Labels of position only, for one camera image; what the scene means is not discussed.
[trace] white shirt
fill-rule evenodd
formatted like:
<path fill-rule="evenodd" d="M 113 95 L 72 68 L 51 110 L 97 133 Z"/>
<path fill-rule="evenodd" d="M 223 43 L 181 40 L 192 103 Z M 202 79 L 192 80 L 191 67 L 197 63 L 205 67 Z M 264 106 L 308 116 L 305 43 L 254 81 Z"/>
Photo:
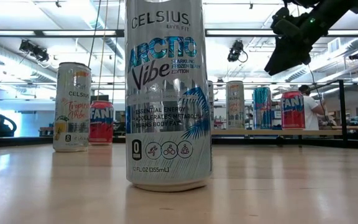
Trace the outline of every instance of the white shirt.
<path fill-rule="evenodd" d="M 305 130 L 318 131 L 318 117 L 312 110 L 315 109 L 318 104 L 310 96 L 303 95 L 303 102 L 305 104 Z"/>

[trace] black pole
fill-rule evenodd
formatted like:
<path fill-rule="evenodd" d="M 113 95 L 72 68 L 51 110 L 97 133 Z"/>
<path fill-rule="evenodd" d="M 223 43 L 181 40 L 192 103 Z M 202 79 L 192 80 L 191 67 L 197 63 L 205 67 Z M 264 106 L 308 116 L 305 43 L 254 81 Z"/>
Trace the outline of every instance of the black pole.
<path fill-rule="evenodd" d="M 346 127 L 346 106 L 345 106 L 345 86 L 343 80 L 339 81 L 339 101 L 341 102 L 341 122 L 343 145 L 347 146 L 347 127 Z"/>

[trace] celsius arctic vibe can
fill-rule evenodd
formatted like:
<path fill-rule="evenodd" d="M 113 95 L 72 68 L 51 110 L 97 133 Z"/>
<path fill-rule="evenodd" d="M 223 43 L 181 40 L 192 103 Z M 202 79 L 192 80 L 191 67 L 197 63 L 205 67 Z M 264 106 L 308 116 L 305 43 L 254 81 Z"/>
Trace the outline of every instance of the celsius arctic vibe can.
<path fill-rule="evenodd" d="M 227 128 L 244 129 L 244 83 L 242 81 L 231 81 L 226 84 L 226 112 Z"/>
<path fill-rule="evenodd" d="M 305 105 L 300 91 L 289 91 L 281 97 L 281 119 L 283 129 L 305 128 Z"/>
<path fill-rule="evenodd" d="M 211 175 L 201 4 L 126 1 L 127 179 L 145 190 L 193 189 Z"/>
<path fill-rule="evenodd" d="M 113 119 L 114 110 L 111 102 L 101 100 L 92 102 L 90 144 L 112 144 Z"/>
<path fill-rule="evenodd" d="M 211 114 L 211 130 L 214 129 L 214 83 L 208 81 L 209 108 Z"/>
<path fill-rule="evenodd" d="M 72 62 L 59 65 L 53 134 L 55 151 L 88 149 L 90 92 L 91 70 L 87 66 Z"/>
<path fill-rule="evenodd" d="M 272 94 L 269 87 L 254 90 L 254 129 L 271 129 Z"/>

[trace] table surface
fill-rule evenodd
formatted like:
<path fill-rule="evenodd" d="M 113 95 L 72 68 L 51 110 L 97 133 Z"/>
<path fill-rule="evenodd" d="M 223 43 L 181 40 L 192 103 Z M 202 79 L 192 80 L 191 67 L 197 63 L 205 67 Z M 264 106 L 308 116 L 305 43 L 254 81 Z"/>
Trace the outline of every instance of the table surface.
<path fill-rule="evenodd" d="M 56 153 L 0 149 L 0 223 L 357 223 L 358 150 L 214 146 L 208 186 L 134 188 L 125 145 Z"/>

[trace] energy drink can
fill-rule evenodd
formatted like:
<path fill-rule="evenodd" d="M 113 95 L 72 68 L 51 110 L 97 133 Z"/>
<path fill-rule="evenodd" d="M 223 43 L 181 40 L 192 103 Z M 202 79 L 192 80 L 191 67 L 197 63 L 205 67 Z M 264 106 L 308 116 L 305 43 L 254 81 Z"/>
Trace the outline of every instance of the energy drink can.
<path fill-rule="evenodd" d="M 305 104 L 300 91 L 289 91 L 281 97 L 281 119 L 283 129 L 305 128 Z"/>
<path fill-rule="evenodd" d="M 270 88 L 254 90 L 254 129 L 272 128 L 272 94 Z"/>
<path fill-rule="evenodd" d="M 53 148 L 57 152 L 88 149 L 90 131 L 91 69 L 65 62 L 57 73 Z"/>
<path fill-rule="evenodd" d="M 112 144 L 114 110 L 108 101 L 93 101 L 91 105 L 91 129 L 89 143 L 92 145 Z"/>
<path fill-rule="evenodd" d="M 226 112 L 227 128 L 245 127 L 244 83 L 242 81 L 231 81 L 226 84 Z"/>
<path fill-rule="evenodd" d="M 211 175 L 201 0 L 126 1 L 127 179 L 161 192 Z"/>
<path fill-rule="evenodd" d="M 209 96 L 209 108 L 211 108 L 211 130 L 214 129 L 214 83 L 212 81 L 208 81 L 208 96 Z"/>

